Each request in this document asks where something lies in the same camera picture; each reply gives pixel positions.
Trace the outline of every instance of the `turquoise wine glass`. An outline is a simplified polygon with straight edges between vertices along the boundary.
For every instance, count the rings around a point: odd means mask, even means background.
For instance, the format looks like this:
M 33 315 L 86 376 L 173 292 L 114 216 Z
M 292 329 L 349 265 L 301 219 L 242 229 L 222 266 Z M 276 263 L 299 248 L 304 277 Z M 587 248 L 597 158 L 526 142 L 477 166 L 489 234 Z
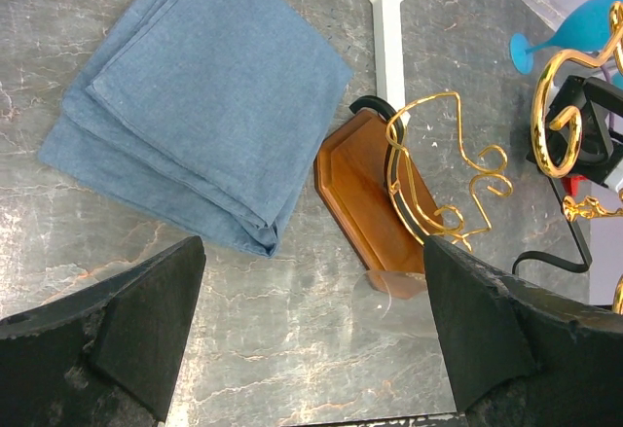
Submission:
M 600 51 L 610 37 L 608 12 L 616 1 L 623 0 L 586 1 L 567 17 L 549 40 L 536 46 L 523 34 L 515 33 L 510 40 L 510 56 L 515 68 L 522 74 L 530 74 L 534 66 L 532 54 L 550 46 L 585 53 Z
M 623 89 L 623 75 L 619 74 L 618 72 L 614 74 L 614 76 L 612 77 L 612 83 L 616 87 Z

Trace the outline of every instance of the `gray marble surface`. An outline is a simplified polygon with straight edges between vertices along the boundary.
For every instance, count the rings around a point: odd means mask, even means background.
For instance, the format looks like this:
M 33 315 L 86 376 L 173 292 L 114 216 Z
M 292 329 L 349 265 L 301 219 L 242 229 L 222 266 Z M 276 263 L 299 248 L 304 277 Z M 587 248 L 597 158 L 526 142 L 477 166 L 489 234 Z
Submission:
M 0 317 L 50 302 L 135 265 L 186 234 L 77 185 L 36 160 L 63 90 L 131 0 L 0 0 Z M 367 0 L 287 0 L 355 70 L 348 105 L 374 92 Z M 407 96 L 443 89 L 464 102 L 472 158 L 490 143 L 509 153 L 509 199 L 483 195 L 495 225 L 475 254 L 509 269 L 529 248 L 577 256 L 548 183 L 524 161 L 535 76 L 508 57 L 515 31 L 548 30 L 520 0 L 406 0 Z M 545 56 L 537 60 L 536 68 Z M 415 113 L 410 146 L 438 203 L 479 226 L 451 108 Z M 278 256 L 206 245 L 207 267 L 167 425 L 272 426 L 454 409 L 434 338 L 356 324 L 352 289 L 364 268 L 316 194 L 312 177 Z M 523 276 L 585 301 L 586 276 L 525 265 Z

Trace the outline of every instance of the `folded towel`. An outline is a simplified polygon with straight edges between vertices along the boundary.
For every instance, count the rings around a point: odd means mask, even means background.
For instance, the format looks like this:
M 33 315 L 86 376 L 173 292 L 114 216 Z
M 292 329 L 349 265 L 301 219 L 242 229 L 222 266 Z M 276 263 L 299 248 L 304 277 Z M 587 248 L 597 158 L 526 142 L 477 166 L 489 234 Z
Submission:
M 350 77 L 283 0 L 134 0 L 65 93 L 39 159 L 271 256 Z

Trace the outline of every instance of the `gold metal decoration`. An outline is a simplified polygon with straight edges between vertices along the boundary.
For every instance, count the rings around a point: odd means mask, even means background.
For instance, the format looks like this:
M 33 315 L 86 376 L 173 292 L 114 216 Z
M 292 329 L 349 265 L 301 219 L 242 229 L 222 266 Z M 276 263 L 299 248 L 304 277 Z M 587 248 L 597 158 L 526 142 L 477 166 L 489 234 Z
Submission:
M 619 191 L 619 199 L 623 201 L 623 190 Z M 593 196 L 586 196 L 579 203 L 576 203 L 572 196 L 566 196 L 563 200 L 563 213 L 569 221 L 575 221 L 578 217 L 593 220 L 595 218 L 623 216 L 623 208 L 617 208 L 616 211 L 608 211 Z
M 614 290 L 614 302 L 612 303 L 612 311 L 623 315 L 623 275 L 619 278 L 619 282 Z
M 538 167 L 549 177 L 562 178 L 570 173 L 579 156 L 582 136 L 580 109 L 572 105 L 564 108 L 549 125 L 552 130 L 562 130 L 566 125 L 569 129 L 565 157 L 559 165 L 554 164 L 547 150 L 545 115 L 549 92 L 558 70 L 567 61 L 575 62 L 589 69 L 596 69 L 614 56 L 616 66 L 619 72 L 623 74 L 623 3 L 615 2 L 610 8 L 608 18 L 611 36 L 597 57 L 576 50 L 559 51 L 549 60 L 538 79 L 532 101 L 531 142 Z M 622 192 L 619 192 L 619 197 L 623 201 Z M 566 196 L 563 202 L 563 213 L 569 221 L 574 221 L 578 217 L 591 220 L 623 216 L 623 209 L 607 211 L 593 196 L 587 196 L 579 203 L 576 203 L 571 196 Z
M 413 173 L 412 164 L 411 164 L 411 155 L 409 154 L 409 150 L 402 143 L 406 137 L 406 132 L 407 132 L 406 126 L 404 126 L 403 136 L 401 137 L 401 139 L 398 138 L 396 124 L 399 120 L 401 120 L 402 116 L 407 111 L 425 102 L 432 101 L 437 98 L 443 98 L 443 97 L 451 97 L 455 100 L 457 104 L 458 150 L 460 151 L 460 155 L 465 160 L 465 162 L 469 166 L 471 166 L 472 168 L 478 171 L 478 174 L 476 174 L 472 178 L 471 182 L 469 183 L 469 192 L 474 202 L 476 203 L 476 206 L 478 207 L 478 210 L 480 211 L 480 214 L 482 215 L 486 225 L 480 229 L 473 230 L 473 231 L 463 230 L 464 229 L 463 215 L 461 214 L 460 210 L 454 205 L 444 205 L 434 212 L 434 216 L 437 218 L 440 218 L 444 212 L 452 212 L 457 218 L 457 224 L 454 226 L 450 226 L 450 227 L 444 226 L 438 221 L 436 221 L 435 218 L 431 218 L 426 215 L 426 213 L 423 211 L 423 209 L 421 208 L 418 202 L 418 193 L 416 192 L 416 187 L 415 187 L 414 173 Z M 478 158 L 480 159 L 482 159 L 489 152 L 497 152 L 500 155 L 501 164 L 495 169 L 488 169 L 472 161 L 467 156 L 467 153 L 465 152 L 465 149 L 463 147 L 463 136 L 462 135 L 463 135 L 463 132 L 462 132 L 462 114 L 461 114 L 460 96 L 455 91 L 444 91 L 440 93 L 435 93 L 430 96 L 412 101 L 411 103 L 407 104 L 404 108 L 402 108 L 400 111 L 398 111 L 387 123 L 387 128 L 385 130 L 385 137 L 391 148 L 389 152 L 388 165 L 398 164 L 400 162 L 400 158 L 404 157 L 406 170 L 407 170 L 407 182 L 408 182 L 409 191 L 411 194 L 411 200 L 416 207 L 418 216 L 416 216 L 409 207 L 400 208 L 399 205 L 397 204 L 396 199 L 394 197 L 396 195 L 400 197 L 403 205 L 407 205 L 407 202 L 405 201 L 405 197 L 402 192 L 400 180 L 397 179 L 397 175 L 396 175 L 396 178 L 393 179 L 391 175 L 391 169 L 388 169 L 386 172 L 386 181 L 387 181 L 387 187 L 390 193 L 391 201 L 402 223 L 409 230 L 409 232 L 413 235 L 413 237 L 422 245 L 423 245 L 422 238 L 419 237 L 418 234 L 415 231 L 413 231 L 413 229 L 410 227 L 409 220 L 411 220 L 411 222 L 418 225 L 421 231 L 428 234 L 428 232 L 426 232 L 426 228 L 422 226 L 421 221 L 419 219 L 419 218 L 422 218 L 427 223 L 427 225 L 431 229 L 434 230 L 433 234 L 449 235 L 454 238 L 453 243 L 462 242 L 465 245 L 465 247 L 469 251 L 471 251 L 472 247 L 469 241 L 467 240 L 467 238 L 471 235 L 490 231 L 492 229 L 491 221 L 489 220 L 489 217 L 487 213 L 485 212 L 482 202 L 476 196 L 476 184 L 483 179 L 489 179 L 489 180 L 497 179 L 506 186 L 506 189 L 504 189 L 503 191 L 500 191 L 494 188 L 493 186 L 489 185 L 487 186 L 487 189 L 490 192 L 494 193 L 497 196 L 510 196 L 513 192 L 513 185 L 511 184 L 510 180 L 502 174 L 502 171 L 506 168 L 506 165 L 508 164 L 508 157 L 506 156 L 506 153 L 504 152 L 504 150 L 498 145 L 489 145 L 488 147 L 486 147 L 484 150 L 482 150 L 478 154 Z

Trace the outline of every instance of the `white bracket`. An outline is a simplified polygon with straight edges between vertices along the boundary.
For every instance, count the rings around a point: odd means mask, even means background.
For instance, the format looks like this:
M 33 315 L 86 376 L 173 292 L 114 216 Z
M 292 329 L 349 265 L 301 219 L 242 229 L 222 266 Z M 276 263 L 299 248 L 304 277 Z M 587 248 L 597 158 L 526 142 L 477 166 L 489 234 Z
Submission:
M 400 4 L 404 0 L 370 0 L 374 21 L 377 96 L 399 110 L 405 106 Z M 403 116 L 404 124 L 409 114 Z

